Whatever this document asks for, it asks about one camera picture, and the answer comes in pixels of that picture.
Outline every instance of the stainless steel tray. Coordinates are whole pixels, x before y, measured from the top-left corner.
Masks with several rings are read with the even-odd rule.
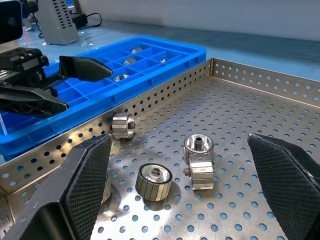
[[[113,193],[101,206],[93,240],[287,239],[262,193],[247,136],[286,140],[317,160],[319,95],[317,81],[208,60],[0,166],[0,238],[73,146],[111,133],[114,112],[128,112],[135,135],[113,139]],[[214,141],[213,190],[192,191],[183,174],[183,141],[194,133]],[[165,201],[143,201],[136,193],[138,168],[148,162],[174,175]]]

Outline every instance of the part with slots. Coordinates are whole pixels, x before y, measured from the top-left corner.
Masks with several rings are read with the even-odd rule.
[[[212,166],[214,144],[204,134],[193,134],[184,140],[184,160],[189,167],[184,174],[190,177],[193,190],[212,189],[214,187],[214,168]]]

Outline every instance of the hole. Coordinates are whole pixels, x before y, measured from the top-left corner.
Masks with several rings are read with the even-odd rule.
[[[223,220],[226,220],[228,218],[228,216],[225,213],[221,213],[220,214],[220,218],[223,219]]]
[[[232,208],[232,209],[234,209],[234,208],[236,207],[236,204],[235,204],[234,202],[230,202],[230,203],[229,203],[229,207]]]
[[[182,220],[182,216],[180,214],[175,215],[175,219],[177,221],[181,221]]]
[[[251,218],[251,215],[250,215],[249,213],[247,213],[247,212],[244,212],[244,213],[243,213],[243,217],[244,217],[245,219],[250,219],[250,218]]]
[[[170,233],[171,232],[171,227],[170,226],[165,226],[164,227],[164,231],[166,232],[166,233]]]
[[[147,226],[143,226],[141,228],[141,231],[145,234],[146,232],[148,232],[148,227]]]
[[[213,224],[213,225],[211,225],[210,228],[211,228],[211,231],[212,231],[212,232],[217,232],[217,231],[218,231],[218,226],[217,226],[217,225],[214,225],[214,224]]]
[[[236,224],[234,225],[235,230],[237,230],[238,232],[242,231],[242,226],[240,224]]]
[[[188,232],[192,233],[195,230],[195,227],[192,225],[189,225],[187,228]]]
[[[272,212],[270,212],[270,211],[268,211],[268,212],[266,213],[266,215],[267,215],[268,218],[270,218],[270,219],[273,219],[273,218],[275,217],[275,215],[274,215]]]
[[[260,223],[260,224],[259,224],[259,228],[260,228],[262,231],[267,230],[267,226],[264,225],[263,223]]]
[[[256,203],[255,201],[252,201],[251,206],[256,209],[258,207],[258,203]]]
[[[132,216],[132,221],[136,222],[138,221],[139,217],[137,215],[133,215]]]
[[[185,208],[188,209],[188,210],[191,210],[192,209],[192,205],[190,203],[188,203],[187,205],[185,205]]]
[[[123,234],[123,233],[126,231],[126,227],[125,227],[125,226],[120,227],[120,230],[119,230],[119,231],[120,231],[120,233]]]

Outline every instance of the metal cylindrical part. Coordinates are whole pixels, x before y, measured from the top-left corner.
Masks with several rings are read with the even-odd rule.
[[[130,77],[130,75],[128,75],[128,74],[120,74],[120,75],[116,76],[116,77],[113,79],[113,81],[115,81],[115,82],[120,82],[121,80],[126,79],[126,78],[128,78],[128,77]]]
[[[184,169],[184,175],[186,175],[187,177],[191,177],[191,169],[190,169],[190,167],[186,167]]]
[[[135,189],[146,200],[161,201],[168,196],[172,179],[173,174],[165,166],[147,163],[139,168]]]
[[[168,58],[168,57],[166,57],[166,58],[162,58],[161,60],[160,60],[160,62],[161,63],[165,63],[166,61],[168,61],[170,58]]]
[[[110,183],[110,178],[108,176],[108,174],[106,175],[106,181],[104,184],[104,191],[103,191],[103,197],[102,197],[102,201],[101,203],[104,203],[105,201],[107,201],[107,199],[110,197],[112,192],[111,189],[111,183]]]
[[[132,54],[136,54],[137,52],[140,52],[140,51],[142,51],[142,50],[143,50],[142,47],[136,47],[136,48],[134,48],[134,49],[131,50],[131,53],[132,53]]]
[[[117,113],[112,119],[112,131],[116,139],[131,139],[135,127],[134,117],[129,113]]]
[[[134,57],[130,57],[123,61],[123,65],[130,65],[135,63],[137,60]]]
[[[186,163],[189,163],[190,154],[208,154],[213,158],[214,143],[207,135],[192,134],[185,138],[183,152],[183,157]]]

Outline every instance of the shiny metal surface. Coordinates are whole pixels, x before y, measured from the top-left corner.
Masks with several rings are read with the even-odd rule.
[[[214,187],[214,168],[212,166],[214,143],[204,134],[192,134],[183,143],[183,158],[189,167],[184,174],[190,177],[192,190],[207,190]]]
[[[123,79],[126,79],[126,78],[128,78],[128,77],[130,77],[128,74],[121,74],[121,75],[116,76],[116,77],[113,79],[113,81],[119,82],[119,81],[121,81],[121,80],[123,80]]]
[[[136,48],[134,48],[134,49],[131,50],[131,53],[132,53],[132,54],[136,54],[137,52],[140,52],[140,51],[142,51],[142,50],[143,50],[142,47],[136,47]]]
[[[111,193],[112,193],[111,181],[110,181],[110,177],[107,174],[106,175],[106,181],[105,181],[105,184],[104,184],[104,191],[103,191],[103,197],[102,197],[101,204],[103,204],[105,201],[108,200],[108,198],[110,197]]]
[[[135,63],[137,60],[134,57],[130,57],[123,61],[123,65],[130,65]]]
[[[197,149],[196,143],[200,144],[200,149]],[[214,147],[214,144],[211,138],[204,134],[192,134],[186,137],[184,146],[192,153],[204,154],[210,151]]]
[[[146,163],[139,167],[135,189],[144,200],[158,202],[167,198],[172,180],[173,174],[165,166]]]
[[[112,118],[112,132],[116,139],[131,139],[135,128],[134,117],[129,113],[117,113]]]
[[[170,178],[170,172],[159,164],[148,164],[141,168],[141,176],[152,183],[165,183]]]
[[[213,159],[210,154],[190,154],[189,167],[184,169],[184,174],[190,177],[192,190],[206,190],[214,187]]]
[[[168,61],[169,59],[170,59],[170,58],[168,58],[168,57],[167,57],[167,58],[163,58],[163,59],[160,60],[160,62],[161,62],[161,63],[165,63],[165,62]]]
[[[108,168],[113,193],[101,206],[93,240],[286,240],[263,197],[246,139],[249,133],[283,139],[299,145],[320,163],[316,157],[320,154],[316,124],[320,118],[319,101],[306,104],[304,98],[292,100],[280,93],[268,93],[268,88],[257,89],[257,84],[245,85],[226,75],[225,79],[216,77],[215,66],[210,68],[212,63],[221,69],[234,68],[237,73],[246,69],[253,72],[249,80],[261,84],[267,84],[271,74],[275,79],[283,76],[279,86],[285,86],[283,80],[310,81],[271,71],[259,77],[260,71],[266,70],[219,59],[200,64],[0,166],[0,188],[8,196],[15,218],[71,147],[93,136],[111,133],[114,113],[127,110],[136,113],[137,131],[131,140],[113,138]],[[320,83],[311,83],[320,89]],[[183,160],[182,146],[192,133],[204,133],[214,141],[215,182],[211,190],[192,191],[190,180],[184,176],[188,164]],[[161,164],[172,172],[174,182],[166,200],[138,198],[136,175],[145,163]]]

